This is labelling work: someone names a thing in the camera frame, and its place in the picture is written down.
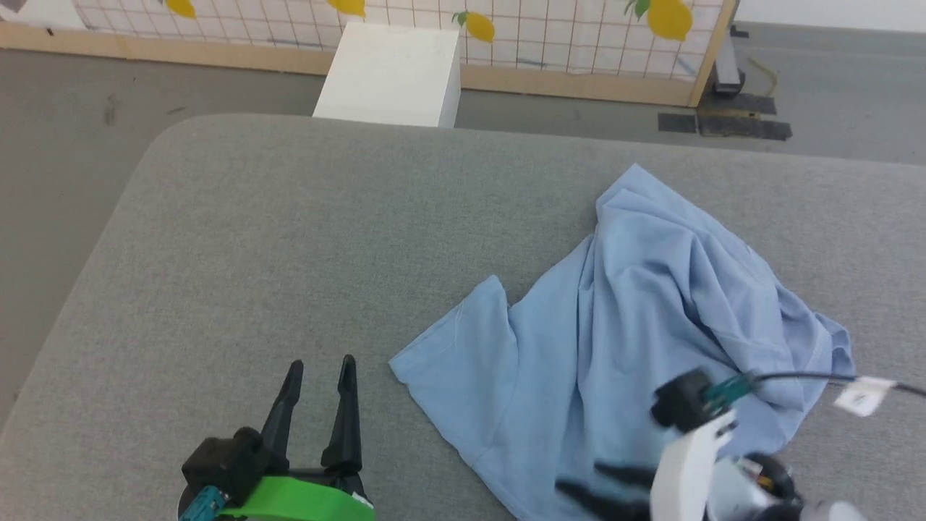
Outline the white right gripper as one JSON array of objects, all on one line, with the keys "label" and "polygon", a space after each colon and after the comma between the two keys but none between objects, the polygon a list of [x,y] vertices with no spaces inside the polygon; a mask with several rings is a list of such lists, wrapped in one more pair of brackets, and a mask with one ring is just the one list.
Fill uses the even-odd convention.
[{"label": "white right gripper", "polygon": [[657,471],[593,465],[598,474],[628,487],[651,488],[650,507],[596,494],[570,480],[556,482],[556,490],[596,521],[739,521],[739,468],[718,458],[732,439],[736,412],[727,409],[708,417],[663,449]]}]

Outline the white box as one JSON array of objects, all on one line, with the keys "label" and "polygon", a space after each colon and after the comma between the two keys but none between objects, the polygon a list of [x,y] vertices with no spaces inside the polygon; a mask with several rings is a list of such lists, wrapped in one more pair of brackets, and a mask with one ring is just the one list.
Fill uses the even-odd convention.
[{"label": "white box", "polygon": [[459,34],[351,21],[313,116],[453,128],[461,96]]}]

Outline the large black floor mat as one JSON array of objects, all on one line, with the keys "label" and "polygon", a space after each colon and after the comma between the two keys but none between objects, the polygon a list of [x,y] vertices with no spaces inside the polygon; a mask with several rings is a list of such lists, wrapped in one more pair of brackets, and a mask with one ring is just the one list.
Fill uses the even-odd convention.
[{"label": "large black floor mat", "polygon": [[793,137],[790,123],[774,121],[774,98],[738,93],[705,96],[695,112],[698,132],[705,137],[741,137],[785,142]]}]

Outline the grey metal panel stand foot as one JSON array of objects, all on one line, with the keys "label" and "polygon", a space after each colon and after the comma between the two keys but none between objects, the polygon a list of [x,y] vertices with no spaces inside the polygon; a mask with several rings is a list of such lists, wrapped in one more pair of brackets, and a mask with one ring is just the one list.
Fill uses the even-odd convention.
[{"label": "grey metal panel stand foot", "polygon": [[734,49],[735,38],[748,38],[748,32],[741,32],[731,24],[724,37],[713,68],[713,93],[719,98],[734,98],[741,93],[745,84],[745,72],[738,66]]}]

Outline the light blue polo shirt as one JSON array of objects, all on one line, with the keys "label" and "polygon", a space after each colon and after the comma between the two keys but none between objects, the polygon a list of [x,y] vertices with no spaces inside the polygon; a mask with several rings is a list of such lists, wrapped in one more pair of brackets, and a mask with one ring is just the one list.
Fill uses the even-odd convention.
[{"label": "light blue polo shirt", "polygon": [[592,521],[555,489],[618,483],[677,438],[659,386],[702,368],[853,376],[851,340],[732,234],[638,165],[596,202],[595,231],[510,305],[490,276],[390,360],[440,435],[518,521]]}]

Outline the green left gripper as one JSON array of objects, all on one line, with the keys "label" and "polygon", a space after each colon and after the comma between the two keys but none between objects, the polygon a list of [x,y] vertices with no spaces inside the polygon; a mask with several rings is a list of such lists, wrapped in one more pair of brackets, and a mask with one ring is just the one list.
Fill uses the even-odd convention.
[{"label": "green left gripper", "polygon": [[[290,464],[286,455],[292,412],[299,402],[304,363],[294,360],[282,381],[261,436],[269,465]],[[235,521],[376,521],[360,478],[362,435],[356,359],[344,356],[337,385],[339,403],[323,469],[293,470],[288,475],[251,477],[241,486],[217,478],[227,496],[219,517]]]}]

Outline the lemon print grid partition panel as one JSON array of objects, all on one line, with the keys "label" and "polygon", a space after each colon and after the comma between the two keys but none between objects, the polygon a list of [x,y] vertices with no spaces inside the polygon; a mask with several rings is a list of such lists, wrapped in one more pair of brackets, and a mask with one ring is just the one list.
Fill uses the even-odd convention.
[{"label": "lemon print grid partition panel", "polygon": [[0,0],[0,48],[327,74],[350,27],[440,30],[467,89],[694,108],[738,0]]}]

